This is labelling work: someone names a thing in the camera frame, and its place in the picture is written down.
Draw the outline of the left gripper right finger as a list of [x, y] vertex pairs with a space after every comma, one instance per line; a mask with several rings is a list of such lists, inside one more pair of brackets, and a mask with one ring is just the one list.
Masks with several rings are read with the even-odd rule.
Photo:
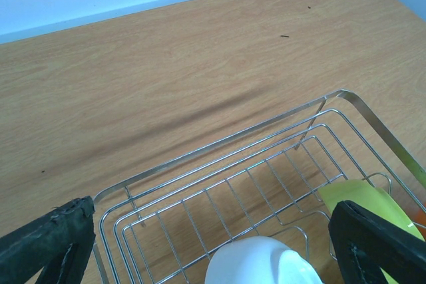
[[425, 282], [425, 242], [355, 202], [338, 202], [328, 229], [345, 283]]

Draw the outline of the yellow-green bowl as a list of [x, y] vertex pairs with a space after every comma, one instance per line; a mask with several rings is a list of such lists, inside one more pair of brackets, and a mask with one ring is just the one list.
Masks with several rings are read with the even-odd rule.
[[[353, 201], [425, 242], [417, 226], [392, 197], [383, 189], [370, 186], [366, 181], [347, 180], [332, 183], [322, 187], [319, 193], [331, 215], [338, 202]], [[398, 283], [388, 274], [385, 274], [385, 278], [387, 283]]]

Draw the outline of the white bowl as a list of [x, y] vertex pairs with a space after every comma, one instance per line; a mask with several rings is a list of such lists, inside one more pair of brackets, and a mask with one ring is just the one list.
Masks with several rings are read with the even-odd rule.
[[315, 269], [287, 245], [266, 236], [233, 241], [211, 258], [205, 283], [321, 283]]

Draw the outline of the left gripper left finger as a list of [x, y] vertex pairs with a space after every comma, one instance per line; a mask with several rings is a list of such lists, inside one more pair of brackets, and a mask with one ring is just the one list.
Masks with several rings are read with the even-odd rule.
[[1, 282], [80, 283], [95, 242], [91, 197], [73, 199], [1, 238]]

